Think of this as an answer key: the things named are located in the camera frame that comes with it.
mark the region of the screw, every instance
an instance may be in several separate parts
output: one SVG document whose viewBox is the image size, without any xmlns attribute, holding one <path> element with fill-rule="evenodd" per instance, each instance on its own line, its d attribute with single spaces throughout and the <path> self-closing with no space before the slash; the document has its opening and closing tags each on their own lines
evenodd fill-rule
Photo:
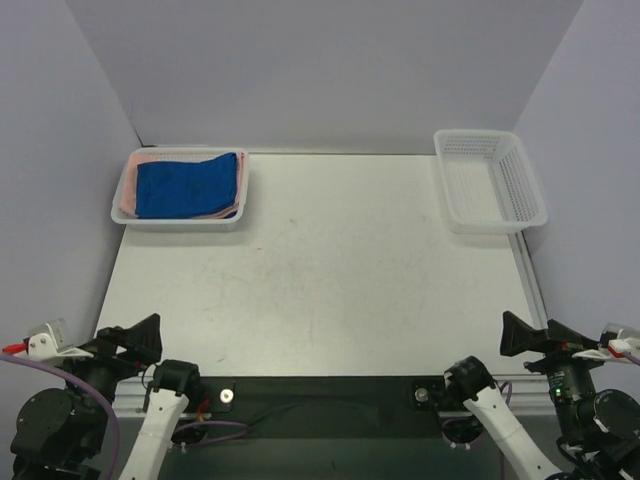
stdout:
<svg viewBox="0 0 640 480">
<path fill-rule="evenodd" d="M 420 387 L 416 389 L 414 395 L 416 397 L 416 400 L 419 401 L 420 403 L 424 403 L 427 400 L 429 400 L 429 392 L 424 387 Z"/>
<path fill-rule="evenodd" d="M 220 392 L 220 401 L 222 403 L 231 403 L 233 401 L 233 390 L 225 388 Z"/>
</svg>

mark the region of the white plastic basket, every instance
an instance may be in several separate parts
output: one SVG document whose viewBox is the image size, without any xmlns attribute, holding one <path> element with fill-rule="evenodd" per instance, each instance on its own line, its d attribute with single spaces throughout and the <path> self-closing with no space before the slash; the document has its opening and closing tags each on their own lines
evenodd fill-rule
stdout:
<svg viewBox="0 0 640 480">
<path fill-rule="evenodd" d="M 219 150 L 211 147 L 147 147 L 139 148 L 135 153 L 142 153 L 155 157 L 160 162 L 202 162 L 228 153 L 229 150 Z M 247 200 L 247 188 L 249 186 L 249 154 L 245 151 L 236 153 L 244 154 L 244 171 L 240 188 L 238 211 L 231 218 L 189 218 L 189 219 L 143 219 L 127 215 L 120 210 L 120 198 L 124 187 L 124 179 L 127 166 L 124 166 L 118 188 L 113 197 L 111 206 L 111 219 L 118 224 L 128 225 L 138 230 L 151 231 L 206 231 L 206 232 L 230 232 L 236 229 L 237 223 L 244 213 L 244 205 Z"/>
<path fill-rule="evenodd" d="M 516 233 L 547 221 L 520 139 L 496 130 L 434 135 L 442 191 L 457 233 Z"/>
</svg>

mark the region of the white wall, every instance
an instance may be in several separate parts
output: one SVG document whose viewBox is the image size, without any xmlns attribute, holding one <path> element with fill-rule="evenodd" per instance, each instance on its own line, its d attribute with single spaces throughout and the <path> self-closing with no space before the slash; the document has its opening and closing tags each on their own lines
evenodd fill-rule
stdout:
<svg viewBox="0 0 640 480">
<path fill-rule="evenodd" d="M 511 130 L 582 0 L 67 0 L 146 144 L 433 152 Z"/>
<path fill-rule="evenodd" d="M 527 234 L 549 315 L 594 337 L 640 328 L 638 0 L 585 0 L 515 132 L 550 213 Z M 640 370 L 602 370 L 640 399 Z"/>
<path fill-rule="evenodd" d="M 65 317 L 92 333 L 120 230 L 110 199 L 139 146 L 63 0 L 0 4 L 0 325 L 3 345 Z M 44 375 L 0 365 L 0 478 L 18 409 Z"/>
</svg>

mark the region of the pink towel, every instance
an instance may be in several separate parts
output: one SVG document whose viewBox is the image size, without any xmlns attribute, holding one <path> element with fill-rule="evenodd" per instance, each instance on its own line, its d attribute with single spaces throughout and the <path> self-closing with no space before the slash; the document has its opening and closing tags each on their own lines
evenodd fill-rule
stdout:
<svg viewBox="0 0 640 480">
<path fill-rule="evenodd" d="M 242 189 L 242 177 L 244 175 L 244 153 L 238 155 L 238 193 L 236 194 L 235 203 L 224 210 L 212 215 L 203 215 L 195 218 L 225 218 L 226 216 L 237 212 L 240 206 L 240 191 Z M 120 210 L 131 217 L 136 216 L 136 186 L 138 184 L 138 165 L 149 162 L 156 162 L 157 159 L 151 155 L 144 153 L 132 153 L 127 163 L 127 173 L 124 178 L 122 188 L 122 196 L 120 197 Z"/>
</svg>

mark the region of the table surface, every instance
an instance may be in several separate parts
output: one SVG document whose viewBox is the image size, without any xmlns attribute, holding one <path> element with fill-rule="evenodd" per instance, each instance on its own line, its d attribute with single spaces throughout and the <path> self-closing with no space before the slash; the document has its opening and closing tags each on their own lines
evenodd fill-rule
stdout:
<svg viewBox="0 0 640 480">
<path fill-rule="evenodd" d="M 506 235 L 456 235 L 435 157 L 252 155 L 232 233 L 128 227 L 98 329 L 162 317 L 204 376 L 496 375 L 502 312 L 533 324 Z"/>
</svg>

